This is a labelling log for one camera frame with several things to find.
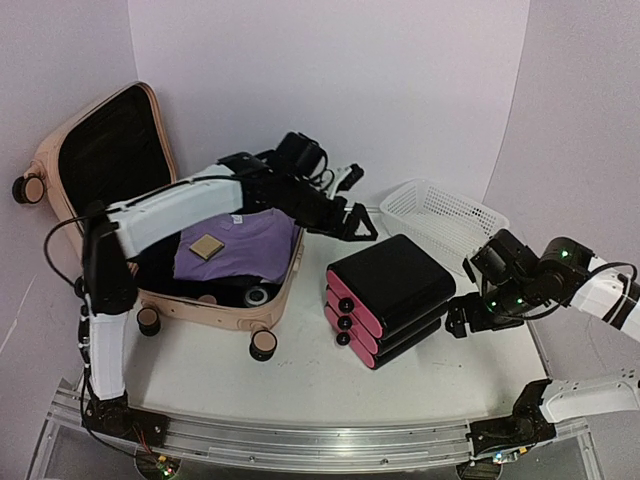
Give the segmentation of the pink hard-shell suitcase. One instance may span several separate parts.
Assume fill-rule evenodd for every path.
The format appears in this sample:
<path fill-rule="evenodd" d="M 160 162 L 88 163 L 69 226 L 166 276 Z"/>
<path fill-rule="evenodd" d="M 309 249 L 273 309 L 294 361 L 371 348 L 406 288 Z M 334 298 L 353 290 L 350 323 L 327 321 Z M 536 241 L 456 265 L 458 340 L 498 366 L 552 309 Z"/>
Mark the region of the pink hard-shell suitcase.
<path fill-rule="evenodd" d="M 119 365 L 124 326 L 141 294 L 130 262 L 151 245 L 251 201 L 287 206 L 295 178 L 272 173 L 259 159 L 240 153 L 178 180 L 155 93 L 136 82 L 90 106 L 50 134 L 12 194 L 20 204 L 47 197 L 61 227 L 76 224 L 84 302 L 78 347 L 87 367 Z"/>

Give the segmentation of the round glass cosmetic jar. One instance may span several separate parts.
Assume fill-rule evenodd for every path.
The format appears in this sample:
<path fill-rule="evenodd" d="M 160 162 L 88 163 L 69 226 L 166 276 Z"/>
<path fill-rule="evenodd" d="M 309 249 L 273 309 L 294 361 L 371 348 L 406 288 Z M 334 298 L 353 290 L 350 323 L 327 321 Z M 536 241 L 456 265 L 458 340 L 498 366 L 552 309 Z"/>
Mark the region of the round glass cosmetic jar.
<path fill-rule="evenodd" d="M 243 295 L 243 304 L 247 308 L 257 308 L 271 300 L 270 291 L 261 285 L 248 288 Z"/>

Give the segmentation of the small tan square box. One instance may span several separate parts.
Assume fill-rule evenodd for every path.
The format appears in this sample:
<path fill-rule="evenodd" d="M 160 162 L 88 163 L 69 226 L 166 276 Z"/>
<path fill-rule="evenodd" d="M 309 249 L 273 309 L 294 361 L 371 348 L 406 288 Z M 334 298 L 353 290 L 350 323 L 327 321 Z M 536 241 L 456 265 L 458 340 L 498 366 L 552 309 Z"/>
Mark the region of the small tan square box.
<path fill-rule="evenodd" d="M 203 261 L 208 261 L 223 250 L 225 244 L 210 234 L 204 234 L 189 246 L 189 251 Z"/>

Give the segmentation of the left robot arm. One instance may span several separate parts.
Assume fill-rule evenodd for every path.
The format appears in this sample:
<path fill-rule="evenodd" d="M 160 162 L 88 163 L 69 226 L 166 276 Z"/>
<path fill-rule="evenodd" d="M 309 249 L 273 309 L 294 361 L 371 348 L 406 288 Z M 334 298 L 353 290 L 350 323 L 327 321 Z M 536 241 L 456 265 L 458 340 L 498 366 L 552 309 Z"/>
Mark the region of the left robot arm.
<path fill-rule="evenodd" d="M 124 380 L 124 330 L 138 299 L 128 263 L 149 246 L 203 220 L 243 209 L 274 207 L 314 234 L 345 242 L 374 241 L 378 232 L 366 207 L 349 205 L 341 192 L 363 176 L 353 164 L 325 186 L 316 168 L 326 151 L 289 132 L 277 148 L 236 153 L 201 172 L 78 217 L 83 226 L 84 335 L 80 351 L 96 421 L 114 437 L 134 428 Z"/>

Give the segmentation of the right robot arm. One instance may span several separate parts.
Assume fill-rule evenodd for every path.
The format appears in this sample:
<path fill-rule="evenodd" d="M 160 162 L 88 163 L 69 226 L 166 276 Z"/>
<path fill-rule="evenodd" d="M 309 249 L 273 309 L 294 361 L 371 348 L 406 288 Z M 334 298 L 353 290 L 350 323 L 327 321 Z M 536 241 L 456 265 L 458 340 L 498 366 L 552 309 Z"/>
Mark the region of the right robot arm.
<path fill-rule="evenodd" d="M 448 303 L 445 328 L 458 339 L 520 327 L 560 308 L 639 338 L 638 268 L 606 262 L 570 238 L 557 237 L 536 255 L 501 229 L 464 260 L 463 269 L 478 290 Z M 477 455 L 533 446 L 553 439 L 564 420 L 638 408 L 639 375 L 631 370 L 576 382 L 545 378 L 524 387 L 509 415 L 472 422 L 468 437 Z"/>

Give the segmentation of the black pink tiered rack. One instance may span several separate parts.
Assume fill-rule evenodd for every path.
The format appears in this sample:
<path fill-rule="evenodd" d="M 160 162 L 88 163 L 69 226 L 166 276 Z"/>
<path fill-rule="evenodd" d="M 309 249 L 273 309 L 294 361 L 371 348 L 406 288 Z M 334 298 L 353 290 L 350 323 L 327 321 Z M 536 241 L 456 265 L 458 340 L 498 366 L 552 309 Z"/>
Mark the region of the black pink tiered rack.
<path fill-rule="evenodd" d="M 324 313 L 336 343 L 377 370 L 435 333 L 455 293 L 451 273 L 397 234 L 327 266 Z"/>

